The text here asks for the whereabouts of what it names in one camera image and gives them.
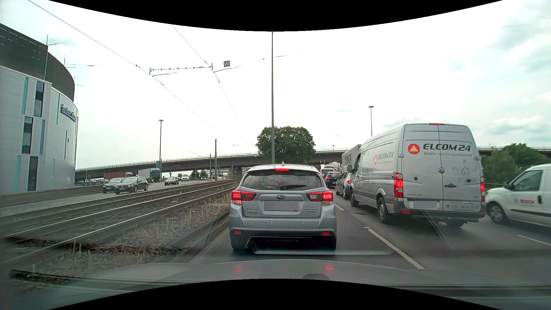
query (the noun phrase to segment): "tree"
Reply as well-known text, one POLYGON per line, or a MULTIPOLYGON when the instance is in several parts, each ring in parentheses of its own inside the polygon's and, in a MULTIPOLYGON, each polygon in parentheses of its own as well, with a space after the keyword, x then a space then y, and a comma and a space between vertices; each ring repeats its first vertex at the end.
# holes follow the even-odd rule
POLYGON ((511 155, 518 168, 527 169, 533 165, 551 163, 551 159, 535 149, 526 146, 526 143, 513 143, 503 148, 503 152, 511 155))
MULTIPOLYGON (((314 139, 304 127, 274 127, 275 162, 310 164, 315 153, 314 139)), ((272 162, 272 128, 264 127, 257 137, 258 153, 272 162)))
POLYGON ((512 181, 524 169, 517 167, 513 156, 504 151, 492 151, 482 156, 482 167, 486 183, 503 184, 512 181))

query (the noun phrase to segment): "sky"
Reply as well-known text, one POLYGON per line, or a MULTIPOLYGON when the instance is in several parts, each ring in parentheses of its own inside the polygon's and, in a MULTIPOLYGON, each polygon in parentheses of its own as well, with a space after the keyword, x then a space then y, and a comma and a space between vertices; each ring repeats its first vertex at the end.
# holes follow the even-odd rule
MULTIPOLYGON (((77 168, 157 160, 159 119, 163 160, 214 155, 215 139, 217 154, 257 151, 257 136, 271 126, 271 33, 33 2, 66 23, 27 0, 2 0, 0 23, 57 43, 49 52, 82 85, 77 168), (214 73, 224 61, 233 69, 214 73)), ((478 146, 551 146, 551 1, 276 32, 273 56, 274 124, 305 127, 316 149, 363 143, 370 105, 374 134, 445 122, 469 126, 478 146)))

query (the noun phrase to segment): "bridge railing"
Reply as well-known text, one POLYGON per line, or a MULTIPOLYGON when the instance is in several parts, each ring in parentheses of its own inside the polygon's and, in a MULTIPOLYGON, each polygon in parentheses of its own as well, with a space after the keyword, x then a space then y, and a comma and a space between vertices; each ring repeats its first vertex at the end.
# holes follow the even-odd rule
MULTIPOLYGON (((478 147, 478 151, 500 151, 504 147, 478 147)), ((551 147, 547 146, 536 146, 532 147, 538 152, 542 151, 551 151, 551 147)), ((333 153, 333 152, 346 152, 349 149, 342 148, 342 149, 317 149, 316 153, 333 153)), ((227 154, 227 155, 218 155, 218 158, 229 158, 229 157, 248 157, 248 156, 260 156, 258 153, 239 153, 239 154, 227 154)), ((185 158, 174 158, 174 159, 166 159, 163 160, 163 163, 169 163, 169 162, 179 162, 179 161, 196 161, 199 159, 209 159, 208 156, 195 156, 195 157, 185 157, 185 158)), ((131 166, 137 166, 137 165, 147 165, 147 164, 156 164, 157 161, 148 161, 148 162, 136 162, 136 163, 126 163, 126 164, 115 164, 115 165, 103 165, 98 167, 90 167, 90 168, 79 168, 75 169, 75 172, 81 172, 81 171, 88 171, 88 170, 99 170, 99 169, 111 169, 111 168, 117 168, 117 167, 131 167, 131 166)))

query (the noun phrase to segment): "rear window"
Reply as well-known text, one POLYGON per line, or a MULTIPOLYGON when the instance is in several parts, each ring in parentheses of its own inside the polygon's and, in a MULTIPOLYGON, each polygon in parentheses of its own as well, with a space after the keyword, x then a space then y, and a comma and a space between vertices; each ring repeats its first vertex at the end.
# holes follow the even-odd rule
POLYGON ((318 172, 274 169, 248 172, 242 186, 254 190, 311 190, 323 187, 318 172))

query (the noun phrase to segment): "concrete barrier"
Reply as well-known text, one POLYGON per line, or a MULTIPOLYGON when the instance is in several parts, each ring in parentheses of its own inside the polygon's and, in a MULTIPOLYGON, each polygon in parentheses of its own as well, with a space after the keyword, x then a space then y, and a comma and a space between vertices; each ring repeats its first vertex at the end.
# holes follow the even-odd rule
POLYGON ((60 198, 101 193, 103 185, 75 186, 66 189, 27 191, 24 193, 0 195, 0 207, 11 207, 60 198))

